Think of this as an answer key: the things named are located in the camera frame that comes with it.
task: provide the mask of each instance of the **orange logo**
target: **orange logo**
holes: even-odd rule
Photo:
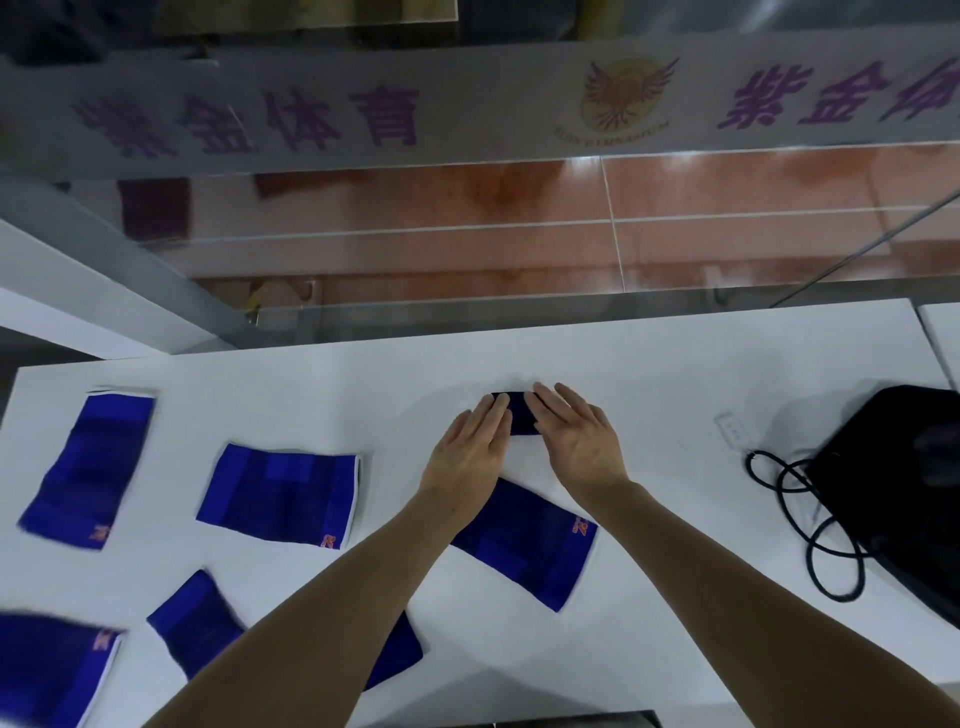
[[[96,638],[93,640],[93,649],[103,652],[106,649],[110,649],[110,638],[113,637],[112,632],[107,630],[101,630]]]
[[[593,61],[580,115],[595,132],[632,127],[660,102],[679,60],[661,66],[650,59],[625,59],[606,68]]]

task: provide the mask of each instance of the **black cord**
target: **black cord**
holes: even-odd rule
[[[780,474],[777,476],[777,479],[773,483],[768,483],[766,480],[763,480],[759,475],[754,472],[754,458],[758,455],[769,458],[773,460],[777,465],[780,466]],[[786,517],[787,522],[793,527],[800,537],[806,543],[806,572],[810,575],[810,580],[813,582],[813,586],[817,588],[817,591],[820,594],[826,596],[833,601],[839,602],[848,602],[855,601],[860,598],[860,595],[863,594],[863,589],[867,583],[867,570],[864,566],[864,562],[867,558],[878,556],[884,551],[871,551],[864,548],[856,542],[856,539],[850,535],[846,528],[844,528],[844,533],[847,534],[847,538],[850,539],[850,543],[853,545],[853,551],[837,551],[833,548],[827,548],[826,546],[821,546],[817,542],[820,540],[820,537],[824,535],[824,532],[830,528],[832,525],[837,523],[837,519],[833,516],[827,518],[823,523],[817,526],[816,530],[809,536],[804,533],[804,530],[800,528],[800,525],[794,519],[793,514],[790,513],[790,509],[786,505],[787,493],[808,493],[813,490],[813,486],[810,484],[810,481],[806,478],[806,475],[802,473],[798,468],[801,468],[804,465],[812,462],[810,458],[804,458],[802,460],[796,460],[792,463],[788,463],[785,460],[781,460],[772,452],[767,452],[766,450],[758,449],[751,450],[747,453],[743,461],[743,467],[747,471],[747,475],[750,478],[760,485],[762,485],[767,490],[773,491],[777,495],[777,503],[780,504],[780,510],[783,512],[783,515]],[[788,475],[793,475],[798,482],[801,483],[799,487],[787,488],[784,484],[784,480]],[[843,559],[853,559],[856,562],[856,584],[853,589],[846,594],[834,594],[833,592],[828,592],[827,588],[820,582],[820,579],[817,578],[817,572],[813,568],[813,552],[814,551],[823,551],[828,553],[831,556],[839,556]]]

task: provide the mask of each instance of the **finger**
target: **finger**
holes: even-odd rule
[[[593,416],[597,419],[597,422],[603,425],[604,427],[610,427],[610,420],[607,419],[607,413],[604,412],[596,404],[592,404],[590,409],[593,410]]]
[[[527,406],[530,407],[530,411],[533,413],[534,418],[537,420],[535,426],[537,426],[537,432],[541,435],[544,430],[552,430],[554,427],[558,427],[563,424],[563,421],[557,417],[553,412],[547,409],[547,406],[543,403],[537,395],[533,392],[524,392],[523,401],[527,403]]]
[[[537,396],[543,400],[543,403],[549,407],[550,411],[565,423],[575,423],[577,421],[577,413],[566,403],[564,398],[552,389],[537,382],[534,384],[534,392],[536,392]]]
[[[444,444],[448,444],[456,440],[457,435],[460,434],[460,430],[464,428],[464,422],[467,421],[467,417],[469,416],[470,416],[470,411],[468,409],[465,409],[463,412],[461,412],[459,415],[453,418],[453,422],[450,423],[450,427],[446,429],[444,436],[440,438],[440,442]]]
[[[513,421],[514,413],[508,409],[503,413],[500,424],[490,441],[490,450],[497,457],[503,457],[507,454],[507,446],[510,445],[510,425]]]
[[[489,444],[493,439],[493,435],[496,434],[496,429],[500,427],[500,423],[503,422],[503,415],[507,411],[508,404],[510,404],[510,395],[506,392],[501,392],[496,396],[493,407],[490,408],[483,422],[477,427],[476,436],[481,442]]]
[[[566,386],[562,382],[558,381],[554,385],[554,389],[557,390],[557,394],[559,394],[561,397],[563,397],[567,401],[567,403],[570,405],[570,407],[573,409],[574,412],[576,412],[585,420],[588,420],[590,422],[596,422],[596,416],[593,414],[593,410],[590,409],[590,404],[587,400],[585,400],[583,397],[581,397],[579,394],[574,392],[572,389],[570,389],[568,386]]]
[[[480,401],[477,402],[477,405],[473,408],[473,411],[470,412],[469,417],[467,417],[467,421],[464,422],[458,438],[463,440],[464,438],[472,437],[473,433],[477,431],[477,427],[480,426],[480,423],[482,423],[483,419],[487,416],[487,413],[490,412],[491,407],[493,407],[493,395],[484,395],[481,397]]]

